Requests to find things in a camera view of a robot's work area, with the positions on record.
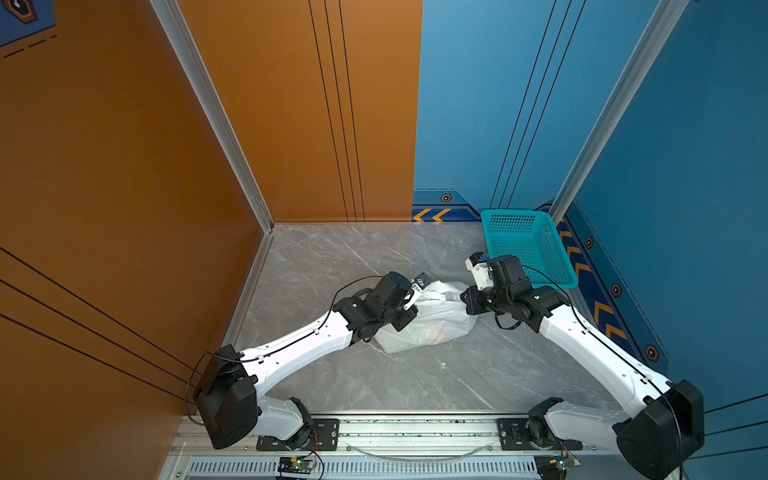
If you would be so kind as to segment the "white plastic bag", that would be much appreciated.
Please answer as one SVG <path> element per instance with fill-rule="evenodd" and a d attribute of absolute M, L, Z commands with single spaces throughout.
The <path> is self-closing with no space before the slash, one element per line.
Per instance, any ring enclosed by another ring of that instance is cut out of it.
<path fill-rule="evenodd" d="M 375 340 L 386 354 L 443 344 L 470 333 L 477 315 L 466 313 L 460 295 L 468 289 L 461 282 L 433 281 L 417 299 L 417 316 L 401 331 L 392 325 L 378 330 Z"/>

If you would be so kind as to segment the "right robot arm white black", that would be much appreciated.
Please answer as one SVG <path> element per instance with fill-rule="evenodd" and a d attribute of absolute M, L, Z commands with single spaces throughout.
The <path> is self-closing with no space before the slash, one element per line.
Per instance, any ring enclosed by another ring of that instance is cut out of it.
<path fill-rule="evenodd" d="M 465 265 L 474 279 L 461 295 L 468 314 L 509 315 L 516 327 L 528 326 L 576 360 L 619 405 L 597 409 L 550 397 L 529 410 L 527 442 L 540 450 L 587 443 L 621 455 L 647 479 L 685 478 L 685 461 L 705 443 L 704 399 L 695 385 L 673 382 L 616 346 L 564 290 L 534 286 L 517 257 L 476 252 Z"/>

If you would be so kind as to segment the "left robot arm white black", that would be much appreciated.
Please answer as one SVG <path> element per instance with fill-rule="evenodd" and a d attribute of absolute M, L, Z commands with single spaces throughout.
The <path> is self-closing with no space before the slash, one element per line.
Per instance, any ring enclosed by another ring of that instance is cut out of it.
<path fill-rule="evenodd" d="M 297 398 L 279 400 L 269 391 L 311 363 L 391 326 L 403 330 L 417 314 L 417 299 L 431 280 L 397 272 L 378 277 L 373 288 L 334 296 L 317 320 L 268 344 L 237 351 L 224 345 L 212 353 L 192 400 L 212 447 L 228 448 L 244 438 L 270 437 L 289 450 L 314 444 L 314 420 Z"/>

